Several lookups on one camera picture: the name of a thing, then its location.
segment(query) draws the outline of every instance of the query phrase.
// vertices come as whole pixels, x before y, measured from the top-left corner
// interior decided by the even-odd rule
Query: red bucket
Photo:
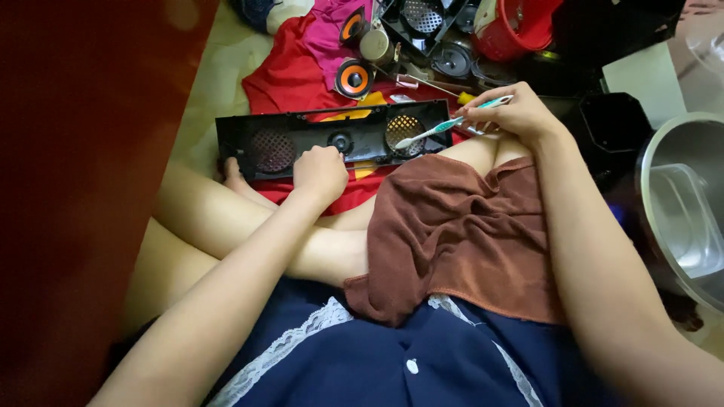
[[[497,18],[472,33],[475,47],[488,59],[508,62],[550,44],[551,15],[563,0],[497,0]]]

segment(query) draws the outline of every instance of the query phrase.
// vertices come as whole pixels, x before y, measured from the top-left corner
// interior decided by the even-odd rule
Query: hand
[[[343,155],[335,147],[314,146],[294,163],[294,191],[327,208],[342,195],[349,174]]]
[[[513,99],[506,105],[483,109],[477,107],[506,95],[513,95]],[[553,116],[525,82],[495,88],[481,94],[455,113],[456,117],[460,115],[465,117],[462,127],[477,123],[476,127],[481,129],[490,122],[491,125],[486,131],[501,127],[503,130],[517,134],[521,142],[529,148],[534,141],[544,135],[557,135],[561,132],[568,134],[563,123]]]

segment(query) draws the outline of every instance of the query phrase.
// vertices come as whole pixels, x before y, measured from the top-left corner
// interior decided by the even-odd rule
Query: screwdriver
[[[414,76],[410,76],[410,75],[407,75],[407,74],[404,74],[404,76],[409,77],[410,79],[417,80],[418,82],[422,82],[422,83],[424,83],[425,85],[431,86],[431,87],[433,87],[433,88],[435,88],[435,89],[437,89],[437,90],[439,90],[439,91],[443,91],[443,92],[447,93],[448,95],[453,95],[454,97],[458,98],[458,103],[461,104],[461,105],[463,105],[463,106],[465,106],[466,104],[468,104],[469,101],[475,99],[475,96],[471,95],[470,93],[460,92],[460,94],[458,95],[458,94],[455,94],[455,93],[453,93],[453,92],[447,91],[447,90],[445,90],[445,89],[443,89],[443,88],[440,88],[439,86],[435,86],[435,85],[431,84],[430,82],[426,82],[426,81],[420,79],[419,77],[414,77]]]

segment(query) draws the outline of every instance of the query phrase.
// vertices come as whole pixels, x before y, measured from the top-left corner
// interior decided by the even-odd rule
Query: brown towel
[[[398,326],[428,295],[519,319],[564,324],[533,160],[480,177],[422,156],[388,175],[367,229],[369,274],[347,279],[351,308]]]

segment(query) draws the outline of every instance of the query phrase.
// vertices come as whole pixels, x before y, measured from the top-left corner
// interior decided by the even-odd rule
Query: white button
[[[409,370],[410,373],[412,373],[412,374],[417,374],[417,372],[420,371],[420,370],[417,368],[417,363],[415,363],[416,360],[417,360],[417,359],[409,359],[408,362],[406,363],[406,365],[407,365],[407,367],[408,367],[408,370]]]

